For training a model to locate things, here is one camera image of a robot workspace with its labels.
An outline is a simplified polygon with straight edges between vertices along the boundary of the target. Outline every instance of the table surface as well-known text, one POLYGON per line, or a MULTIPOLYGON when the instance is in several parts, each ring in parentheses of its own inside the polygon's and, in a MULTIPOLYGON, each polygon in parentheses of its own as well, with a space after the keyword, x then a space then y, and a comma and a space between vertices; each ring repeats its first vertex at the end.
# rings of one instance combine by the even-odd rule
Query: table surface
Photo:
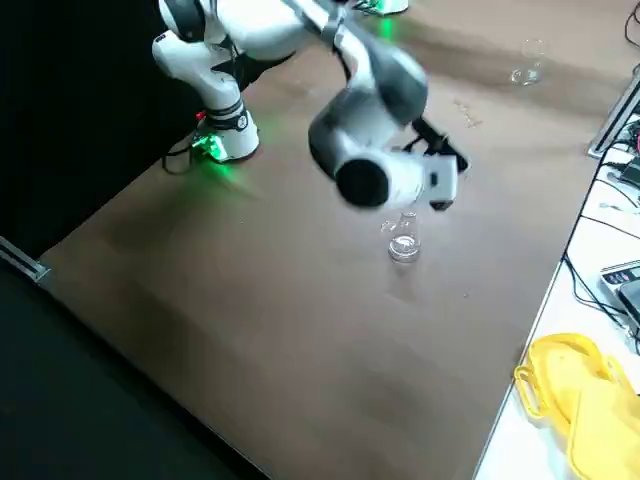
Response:
POLYGON ((472 161, 451 209, 419 209, 409 268, 380 234, 398 212, 347 208, 309 157, 309 121, 344 86, 314 48, 247 89, 258 155, 150 168, 47 252, 45 287, 276 478, 468 480, 636 63, 628 7, 414 0, 391 20, 430 73, 427 117, 472 161), (545 76, 518 88, 533 36, 545 76))
MULTIPOLYGON (((631 155, 612 149, 602 163, 627 163, 631 155)), ((616 182, 613 170, 602 167, 597 178, 614 184, 638 203, 637 189, 616 182)), ((616 205, 622 209, 633 206, 619 192, 604 183, 593 184, 586 199, 582 215, 604 221, 634 235, 640 235, 640 217, 630 213, 602 208, 601 204, 616 205)), ((578 274, 587 282, 598 299, 609 305, 622 305, 607 291, 599 280, 602 268, 638 260, 640 240, 587 218, 580 218, 569 243, 567 252, 578 274)), ((584 287, 578 284, 578 294, 590 298, 584 287)), ((530 341, 554 333, 581 333, 593 339, 600 350, 613 355, 626 372, 629 381, 640 392, 640 356, 635 352, 634 341, 625 330, 616 326, 603 312, 579 303, 573 295, 573 281, 568 266, 558 264, 549 290, 534 323, 530 341)), ((482 458, 477 480, 513 478, 573 479, 566 456, 556 443, 549 426, 536 427, 529 422, 518 393, 509 387, 495 429, 482 458)))

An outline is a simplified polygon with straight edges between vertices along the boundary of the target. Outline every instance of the floor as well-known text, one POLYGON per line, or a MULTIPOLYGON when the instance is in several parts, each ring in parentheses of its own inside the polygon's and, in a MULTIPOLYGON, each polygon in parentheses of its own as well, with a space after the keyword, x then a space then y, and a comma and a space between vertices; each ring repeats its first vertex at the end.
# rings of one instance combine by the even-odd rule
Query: floor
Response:
POLYGON ((3 479, 266 478, 3 261, 0 316, 3 479))

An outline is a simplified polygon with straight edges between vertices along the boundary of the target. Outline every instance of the green led light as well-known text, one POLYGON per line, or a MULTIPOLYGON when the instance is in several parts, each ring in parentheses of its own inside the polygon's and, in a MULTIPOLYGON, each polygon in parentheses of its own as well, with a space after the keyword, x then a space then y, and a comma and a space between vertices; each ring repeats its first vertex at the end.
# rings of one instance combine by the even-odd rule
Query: green led light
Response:
POLYGON ((393 39, 393 20, 390 18, 380 20, 380 36, 386 40, 393 39))
POLYGON ((229 158, 227 151, 222 144, 222 139, 214 134, 203 135, 198 138, 191 145, 193 148, 197 148, 201 150, 206 155, 209 155, 211 158, 217 161, 226 160, 229 158))

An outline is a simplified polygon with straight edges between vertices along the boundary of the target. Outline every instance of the cable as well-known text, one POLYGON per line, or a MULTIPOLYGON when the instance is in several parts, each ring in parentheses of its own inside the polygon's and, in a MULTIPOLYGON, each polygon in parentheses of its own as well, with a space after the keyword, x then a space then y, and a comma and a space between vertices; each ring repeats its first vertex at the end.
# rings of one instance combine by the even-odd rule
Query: cable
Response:
POLYGON ((618 163, 618 162, 604 162, 602 165, 600 165, 600 167, 611 167, 614 170, 617 170, 618 172, 622 173, 626 168, 627 168, 626 163, 618 163))
MULTIPOLYGON (((573 279, 577 278, 580 281, 580 283, 582 284, 583 288, 587 291, 589 296, 593 299, 593 302, 595 304, 597 304, 598 307, 600 307, 600 310, 602 312, 604 312, 607 315, 607 317, 609 317, 609 319, 613 323, 615 323, 618 327, 624 328, 624 326, 618 321, 618 319, 616 317, 614 317, 613 314, 609 310, 607 310, 607 307, 609 307, 611 309, 615 309, 615 310, 618 310, 618 309, 615 308, 615 307, 612 307, 611 305, 604 304, 600 300, 598 300, 598 298, 595 296, 593 291, 589 288, 589 285, 587 285, 587 283, 582 279, 582 277, 580 276, 580 274, 578 273, 576 268, 573 266, 573 263, 571 262, 571 259, 569 258, 569 254, 568 253, 565 252, 565 254, 563 255, 563 259, 564 259, 565 263, 567 264, 567 266, 569 267, 569 271, 571 272, 571 277, 573 279)), ((576 283, 574 283, 574 292, 576 293, 576 296, 577 296, 577 291, 576 291, 575 287, 576 287, 576 283)))
MULTIPOLYGON (((569 264, 567 263, 567 267, 569 267, 569 273, 571 274, 571 280, 572 280, 572 284, 573 284, 573 296, 575 297, 575 299, 581 303, 582 305, 589 307, 589 308, 593 308, 596 310, 601 310, 601 308, 598 305, 598 302, 594 301, 594 300, 587 300, 586 298, 582 298, 579 294, 578 294, 578 284, 577 284, 577 279, 576 279, 576 273, 574 271, 573 268, 571 268, 571 266, 569 266, 569 264)), ((607 303, 602 303, 599 302, 601 305, 603 305, 605 308, 611 309, 613 310, 617 315, 626 315, 627 312, 625 312, 624 310, 621 310, 619 308, 614 307, 613 305, 609 305, 607 303)))
POLYGON ((638 9, 640 9, 640 2, 636 3, 636 6, 633 7, 633 10, 631 10, 631 13, 627 17, 627 21, 624 23, 624 38, 631 45, 640 48, 640 45, 631 40, 631 37, 629 36, 629 24, 631 23, 631 19, 633 19, 636 24, 640 24, 640 18, 638 18, 638 9))
POLYGON ((585 218, 587 220, 591 220, 592 222, 600 223, 601 225, 604 225, 605 227, 613 228, 614 230, 617 230, 620 233, 624 233, 625 235, 629 235, 630 237, 633 237, 633 238, 635 238, 637 240, 640 240, 640 237, 638 235, 635 235, 635 234, 633 234, 631 232, 627 232, 626 230, 622 230, 621 228, 618 228, 615 225, 611 225, 610 223, 603 222, 602 220, 598 220, 597 218, 588 217, 587 215, 580 215, 580 217, 581 218, 585 218))
POLYGON ((633 199, 629 195, 624 193, 620 188, 616 187, 613 183, 606 182, 606 181, 604 181, 604 180, 602 180, 600 178, 596 178, 594 181, 595 182, 599 182, 599 183, 604 183, 605 185, 608 185, 609 187, 613 188, 620 195, 622 195, 624 198, 626 198, 631 205, 633 205, 634 207, 638 208, 638 205, 636 204, 636 202, 634 202, 633 199))
POLYGON ((165 155, 162 156, 162 160, 160 162, 162 169, 167 172, 169 175, 183 175, 185 173, 187 173, 190 169, 191 169, 191 165, 193 164, 193 156, 191 155, 191 141, 189 141, 189 145, 181 148, 179 150, 175 150, 173 152, 167 152, 165 155), (177 157, 178 155, 182 155, 183 153, 187 153, 189 152, 189 164, 187 165, 187 168, 185 168, 184 170, 180 170, 180 171, 176 171, 176 170, 171 170, 169 168, 169 165, 167 164, 167 157, 177 157))

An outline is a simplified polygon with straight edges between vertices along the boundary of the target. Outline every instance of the glass beaker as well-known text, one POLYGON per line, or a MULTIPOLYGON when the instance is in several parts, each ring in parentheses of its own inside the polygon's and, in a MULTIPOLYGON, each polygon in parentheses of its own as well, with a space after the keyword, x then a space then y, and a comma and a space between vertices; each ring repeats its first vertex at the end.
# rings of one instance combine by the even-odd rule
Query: glass beaker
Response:
POLYGON ((400 214, 397 222, 385 222, 382 232, 390 233, 389 256, 396 262, 412 263, 420 256, 418 217, 415 212, 400 214))
POLYGON ((521 65, 511 72, 511 81, 516 85, 533 85, 540 81, 545 58, 545 44, 538 38, 530 38, 520 49, 521 65))

